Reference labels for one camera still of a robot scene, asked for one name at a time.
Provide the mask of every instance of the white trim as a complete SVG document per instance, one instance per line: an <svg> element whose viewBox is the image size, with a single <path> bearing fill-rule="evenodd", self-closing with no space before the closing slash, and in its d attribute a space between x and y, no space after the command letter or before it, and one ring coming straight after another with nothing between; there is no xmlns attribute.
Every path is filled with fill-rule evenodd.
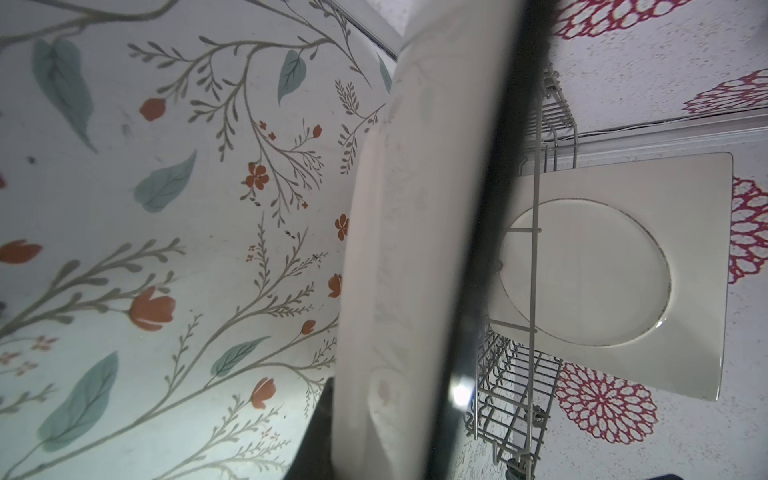
<svg viewBox="0 0 768 480"><path fill-rule="evenodd" d="M662 153L673 157L675 152L691 148L765 140L768 140L768 108L757 108L706 118L667 121L621 131L586 134L579 137L577 166L613 163L619 157L638 158ZM553 149L550 141L546 144L550 147L550 170ZM571 168L572 161L573 140L561 141L558 145L558 170ZM533 173L530 163L532 162L525 165L524 174Z"/></svg>
<svg viewBox="0 0 768 480"><path fill-rule="evenodd" d="M330 4L355 25L365 36L374 41L387 55L397 60L402 50L400 35L365 0L323 0Z"/></svg>

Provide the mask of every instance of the circular plate center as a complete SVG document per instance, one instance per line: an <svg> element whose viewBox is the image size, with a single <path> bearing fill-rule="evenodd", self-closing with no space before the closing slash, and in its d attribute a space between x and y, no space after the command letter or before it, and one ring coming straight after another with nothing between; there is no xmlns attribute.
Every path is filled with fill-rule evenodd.
<svg viewBox="0 0 768 480"><path fill-rule="evenodd" d="M512 224L530 228L528 210ZM670 271L656 240L621 210L592 200L539 205L536 326L584 346L628 342L661 318ZM499 275L507 296L528 319L531 234L507 233Z"/></svg>

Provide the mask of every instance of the red dahlia print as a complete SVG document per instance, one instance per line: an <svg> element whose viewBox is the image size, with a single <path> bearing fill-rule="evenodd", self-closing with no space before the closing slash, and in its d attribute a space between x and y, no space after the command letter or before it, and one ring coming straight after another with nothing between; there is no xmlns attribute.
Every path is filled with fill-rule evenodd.
<svg viewBox="0 0 768 480"><path fill-rule="evenodd" d="M609 443L642 442L658 422L647 388L573 363L563 365L555 395L578 428Z"/></svg>
<svg viewBox="0 0 768 480"><path fill-rule="evenodd" d="M753 71L736 80L724 81L712 90L701 92L685 102L684 110L707 114L737 108L768 105L768 69Z"/></svg>
<svg viewBox="0 0 768 480"><path fill-rule="evenodd" d="M760 272L768 260L768 192L753 180L733 179L728 283Z"/></svg>
<svg viewBox="0 0 768 480"><path fill-rule="evenodd" d="M562 38L597 37L660 17L690 0L564 0L554 34Z"/></svg>

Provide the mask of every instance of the square plate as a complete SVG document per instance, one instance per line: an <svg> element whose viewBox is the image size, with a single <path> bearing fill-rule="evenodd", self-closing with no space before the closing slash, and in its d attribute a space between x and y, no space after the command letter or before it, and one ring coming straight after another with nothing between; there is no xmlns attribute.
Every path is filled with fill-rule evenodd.
<svg viewBox="0 0 768 480"><path fill-rule="evenodd" d="M541 175L535 347L714 401L720 390L733 157L705 154ZM530 227L533 176L507 225ZM507 233L488 315L528 344L531 234Z"/></svg>

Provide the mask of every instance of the dish rack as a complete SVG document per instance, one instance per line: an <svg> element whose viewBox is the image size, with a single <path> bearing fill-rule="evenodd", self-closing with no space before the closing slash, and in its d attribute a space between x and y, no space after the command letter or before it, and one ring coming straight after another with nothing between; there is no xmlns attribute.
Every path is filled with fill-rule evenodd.
<svg viewBox="0 0 768 480"><path fill-rule="evenodd" d="M552 70L551 64L545 69L526 134L532 137L532 141L526 144L526 151L533 153L534 158L533 224L531 228L509 227L506 233L531 235L530 326L503 325L527 331L528 346L495 333L489 324L501 322L485 317L486 324L478 348L475 392L465 413L467 435L493 445L494 463L504 462L507 465L507 480L534 478L562 368L560 359L535 349L541 153L544 151L544 171L547 171L550 146L554 157L553 170L558 169L558 142L572 142L573 168L576 168L578 151L576 122L560 88L558 73ZM530 154L526 155L521 162L519 174L529 157Z"/></svg>

